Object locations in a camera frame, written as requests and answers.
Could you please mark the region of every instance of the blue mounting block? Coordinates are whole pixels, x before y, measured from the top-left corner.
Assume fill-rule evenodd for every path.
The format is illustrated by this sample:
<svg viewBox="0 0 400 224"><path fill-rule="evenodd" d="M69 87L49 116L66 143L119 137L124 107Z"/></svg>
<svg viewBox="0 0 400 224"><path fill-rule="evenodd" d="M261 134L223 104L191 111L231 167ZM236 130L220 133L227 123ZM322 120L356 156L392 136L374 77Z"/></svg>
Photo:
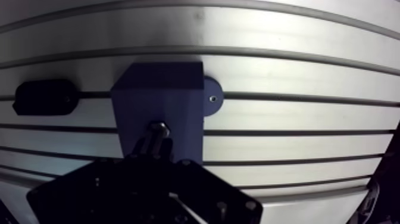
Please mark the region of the blue mounting block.
<svg viewBox="0 0 400 224"><path fill-rule="evenodd" d="M162 121L171 131L174 161L188 158L202 164L205 97L214 107L207 115L223 100L218 83L211 84L210 94L204 93L205 83L201 62L132 64L111 89L123 154L131 153L150 122Z"/></svg>

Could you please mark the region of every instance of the screw hole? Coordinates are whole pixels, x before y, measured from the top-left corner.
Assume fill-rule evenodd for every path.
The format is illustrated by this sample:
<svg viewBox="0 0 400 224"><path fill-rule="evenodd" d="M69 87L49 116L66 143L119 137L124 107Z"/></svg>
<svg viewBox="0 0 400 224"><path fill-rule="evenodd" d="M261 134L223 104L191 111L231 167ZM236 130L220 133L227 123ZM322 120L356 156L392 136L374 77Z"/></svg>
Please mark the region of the screw hole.
<svg viewBox="0 0 400 224"><path fill-rule="evenodd" d="M216 96L210 96L209 100L210 102L216 102L218 98Z"/></svg>

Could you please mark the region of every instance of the bolt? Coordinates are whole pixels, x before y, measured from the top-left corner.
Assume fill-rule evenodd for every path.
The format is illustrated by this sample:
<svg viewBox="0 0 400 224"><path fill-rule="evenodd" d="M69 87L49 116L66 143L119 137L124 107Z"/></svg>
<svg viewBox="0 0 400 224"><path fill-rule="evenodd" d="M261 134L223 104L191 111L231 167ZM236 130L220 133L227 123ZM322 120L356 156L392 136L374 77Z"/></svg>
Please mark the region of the bolt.
<svg viewBox="0 0 400 224"><path fill-rule="evenodd" d="M221 211L221 220L225 220L225 215L226 215L226 208L227 208L227 204L223 201L220 201L217 203L217 207L220 209Z"/></svg>
<svg viewBox="0 0 400 224"><path fill-rule="evenodd" d="M153 130L160 130L160 131L162 131L163 132L163 137L164 138L167 138L168 136L170 136L170 130L169 130L169 128L167 127L167 125L164 123L164 122L157 122L157 123L151 123L150 124L150 127L153 129Z"/></svg>
<svg viewBox="0 0 400 224"><path fill-rule="evenodd" d="M257 204L254 201L246 202L246 208L250 210L254 210L257 207Z"/></svg>

